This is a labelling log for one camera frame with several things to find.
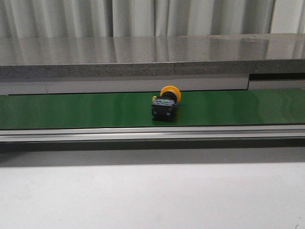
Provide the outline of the yellow mushroom push button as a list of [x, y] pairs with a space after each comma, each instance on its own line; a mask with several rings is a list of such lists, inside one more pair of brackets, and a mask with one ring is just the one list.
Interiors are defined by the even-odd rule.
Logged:
[[165, 86], [159, 96], [152, 97], [153, 120], [172, 122], [176, 116], [177, 105], [182, 98], [180, 90], [172, 85]]

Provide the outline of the green conveyor belt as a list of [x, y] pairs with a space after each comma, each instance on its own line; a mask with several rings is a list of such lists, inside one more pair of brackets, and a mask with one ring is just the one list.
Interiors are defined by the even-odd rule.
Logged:
[[153, 92], [4, 95], [0, 128], [274, 125], [305, 121], [303, 89], [184, 91], [172, 122], [155, 121]]

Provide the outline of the white pleated curtain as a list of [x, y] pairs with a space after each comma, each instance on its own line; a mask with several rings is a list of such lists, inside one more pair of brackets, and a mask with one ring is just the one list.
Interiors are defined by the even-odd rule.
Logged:
[[3, 0], [2, 38], [304, 33], [302, 0]]

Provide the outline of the grey conveyor rear rail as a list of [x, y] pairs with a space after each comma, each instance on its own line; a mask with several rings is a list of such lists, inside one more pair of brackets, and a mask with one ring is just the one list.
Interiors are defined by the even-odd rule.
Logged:
[[5, 80], [1, 95], [154, 92], [167, 85], [181, 91], [294, 89], [305, 87], [304, 73], [102, 76], [70, 79]]

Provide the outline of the aluminium conveyor front rail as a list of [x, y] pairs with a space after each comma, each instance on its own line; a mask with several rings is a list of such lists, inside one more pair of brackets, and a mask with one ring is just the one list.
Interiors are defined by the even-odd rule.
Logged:
[[225, 148], [304, 147], [304, 125], [221, 125], [2, 130], [10, 148]]

